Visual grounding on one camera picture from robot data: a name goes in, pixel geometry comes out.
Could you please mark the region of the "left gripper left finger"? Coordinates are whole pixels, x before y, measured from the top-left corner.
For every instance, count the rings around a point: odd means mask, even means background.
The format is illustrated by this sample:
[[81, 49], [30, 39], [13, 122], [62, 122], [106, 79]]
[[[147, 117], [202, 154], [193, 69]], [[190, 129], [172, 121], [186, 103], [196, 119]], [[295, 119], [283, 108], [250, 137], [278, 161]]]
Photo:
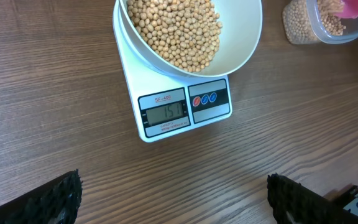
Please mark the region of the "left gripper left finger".
[[0, 206], [0, 224], [76, 221], [82, 199], [79, 170], [69, 171]]

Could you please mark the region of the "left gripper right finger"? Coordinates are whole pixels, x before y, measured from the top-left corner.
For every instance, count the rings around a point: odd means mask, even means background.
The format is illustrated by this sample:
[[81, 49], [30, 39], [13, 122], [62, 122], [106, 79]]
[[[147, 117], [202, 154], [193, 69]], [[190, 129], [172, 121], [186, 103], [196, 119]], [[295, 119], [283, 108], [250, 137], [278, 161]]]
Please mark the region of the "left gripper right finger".
[[267, 200], [279, 224], [357, 224], [358, 216], [284, 175], [267, 177]]

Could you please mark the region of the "white digital kitchen scale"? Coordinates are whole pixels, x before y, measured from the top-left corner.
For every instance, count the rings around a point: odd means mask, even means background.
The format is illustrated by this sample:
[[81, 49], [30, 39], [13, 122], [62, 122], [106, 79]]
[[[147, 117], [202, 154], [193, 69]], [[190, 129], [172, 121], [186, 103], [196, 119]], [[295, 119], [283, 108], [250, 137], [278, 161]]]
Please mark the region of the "white digital kitchen scale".
[[230, 117], [229, 80], [167, 74], [136, 50], [117, 2], [112, 23], [140, 138], [154, 142]]

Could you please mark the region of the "pink plastic scoop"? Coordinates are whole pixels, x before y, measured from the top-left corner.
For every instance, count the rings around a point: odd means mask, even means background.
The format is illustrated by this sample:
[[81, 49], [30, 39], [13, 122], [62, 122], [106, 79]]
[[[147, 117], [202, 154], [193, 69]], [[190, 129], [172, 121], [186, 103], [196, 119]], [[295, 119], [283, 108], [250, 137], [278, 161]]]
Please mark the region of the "pink plastic scoop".
[[358, 17], [358, 0], [341, 0], [343, 9], [334, 13], [335, 16], [345, 19], [355, 19]]

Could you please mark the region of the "soybeans in white bowl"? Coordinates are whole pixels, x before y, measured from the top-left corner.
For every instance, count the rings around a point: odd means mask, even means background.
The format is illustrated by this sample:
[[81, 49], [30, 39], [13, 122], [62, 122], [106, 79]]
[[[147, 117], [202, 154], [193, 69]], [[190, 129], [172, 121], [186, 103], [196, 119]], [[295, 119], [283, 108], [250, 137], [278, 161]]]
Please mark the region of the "soybeans in white bowl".
[[209, 66], [223, 28], [210, 0], [128, 0], [127, 13], [144, 42], [187, 72]]

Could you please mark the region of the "pile of soybeans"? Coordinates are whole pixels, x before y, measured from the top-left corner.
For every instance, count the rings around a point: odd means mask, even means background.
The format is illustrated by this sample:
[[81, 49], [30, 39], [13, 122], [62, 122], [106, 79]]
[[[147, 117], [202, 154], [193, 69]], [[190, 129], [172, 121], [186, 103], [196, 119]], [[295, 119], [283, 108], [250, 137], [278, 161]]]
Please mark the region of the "pile of soybeans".
[[346, 26], [335, 13], [342, 12], [344, 3], [340, 0], [290, 1], [283, 9], [282, 19], [287, 39], [292, 44], [315, 44], [320, 39], [313, 31], [316, 27], [333, 36], [343, 35]]

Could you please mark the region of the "white bowl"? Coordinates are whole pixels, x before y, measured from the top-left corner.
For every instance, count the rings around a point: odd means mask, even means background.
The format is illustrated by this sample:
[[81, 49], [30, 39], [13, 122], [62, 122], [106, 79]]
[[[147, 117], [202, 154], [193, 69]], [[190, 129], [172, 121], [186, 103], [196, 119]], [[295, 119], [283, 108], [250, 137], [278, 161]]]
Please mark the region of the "white bowl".
[[186, 72], [155, 53], [132, 24], [127, 13], [127, 1], [118, 0], [117, 6], [133, 48], [151, 66], [177, 76], [221, 77], [235, 72], [251, 58], [262, 33], [263, 7], [261, 0], [216, 0], [213, 3], [223, 24], [219, 50], [210, 65], [196, 73]]

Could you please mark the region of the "clear plastic container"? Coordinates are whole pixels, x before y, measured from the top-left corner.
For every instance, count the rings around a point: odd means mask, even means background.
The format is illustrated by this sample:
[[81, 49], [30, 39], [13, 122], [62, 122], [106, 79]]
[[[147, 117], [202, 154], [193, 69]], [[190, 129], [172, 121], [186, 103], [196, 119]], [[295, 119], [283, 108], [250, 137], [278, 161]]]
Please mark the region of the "clear plastic container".
[[333, 36], [327, 34], [322, 27], [316, 27], [317, 24], [312, 22], [313, 31], [320, 39], [320, 42], [325, 44], [345, 44], [358, 38], [358, 17], [355, 19], [340, 18], [341, 23], [346, 26], [346, 29], [341, 36]]

